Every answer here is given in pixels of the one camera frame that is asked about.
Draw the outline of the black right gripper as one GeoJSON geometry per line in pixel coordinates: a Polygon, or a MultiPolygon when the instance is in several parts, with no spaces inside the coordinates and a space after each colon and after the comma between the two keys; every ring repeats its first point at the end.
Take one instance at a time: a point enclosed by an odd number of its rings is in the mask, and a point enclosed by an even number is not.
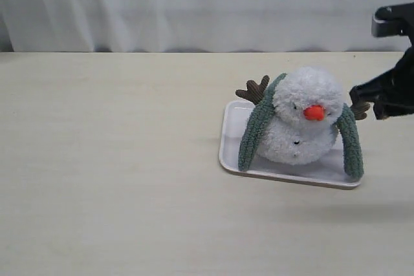
{"type": "Polygon", "coordinates": [[[375,103],[373,112],[377,120],[413,114],[413,44],[405,51],[394,70],[390,69],[363,84],[355,85],[349,95],[353,105],[375,103]],[[401,107],[387,105],[396,102],[401,107]]]}

